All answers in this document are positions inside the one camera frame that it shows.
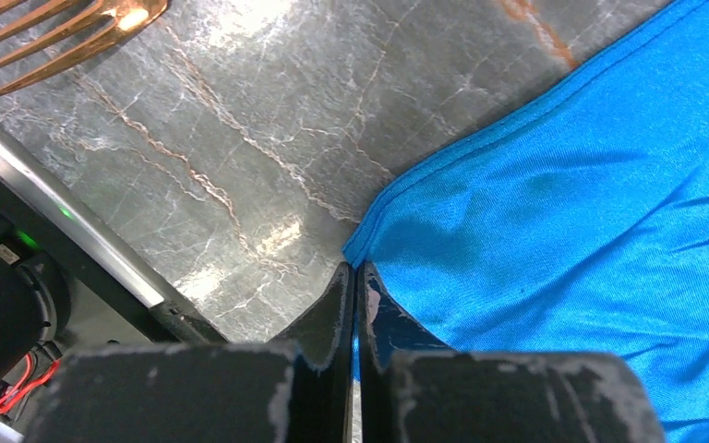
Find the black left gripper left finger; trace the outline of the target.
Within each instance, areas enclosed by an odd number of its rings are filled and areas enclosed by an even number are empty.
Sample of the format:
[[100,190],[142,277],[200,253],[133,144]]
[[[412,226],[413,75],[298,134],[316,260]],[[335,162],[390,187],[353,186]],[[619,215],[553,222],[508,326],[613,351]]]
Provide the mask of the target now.
[[72,354],[29,442],[347,442],[355,271],[270,341],[107,346]]

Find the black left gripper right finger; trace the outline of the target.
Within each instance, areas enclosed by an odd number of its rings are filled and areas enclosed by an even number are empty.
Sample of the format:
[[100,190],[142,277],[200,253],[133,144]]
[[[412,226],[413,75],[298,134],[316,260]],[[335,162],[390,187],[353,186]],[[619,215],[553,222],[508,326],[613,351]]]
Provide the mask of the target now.
[[465,353],[357,275],[366,442],[662,442],[640,380],[609,353]]

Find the blue cloth napkin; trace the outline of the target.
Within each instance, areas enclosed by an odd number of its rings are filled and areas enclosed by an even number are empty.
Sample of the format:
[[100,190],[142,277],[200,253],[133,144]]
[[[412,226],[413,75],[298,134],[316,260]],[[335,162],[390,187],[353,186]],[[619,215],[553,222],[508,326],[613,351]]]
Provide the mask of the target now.
[[343,253],[455,349],[624,358],[709,442],[709,1],[399,176]]

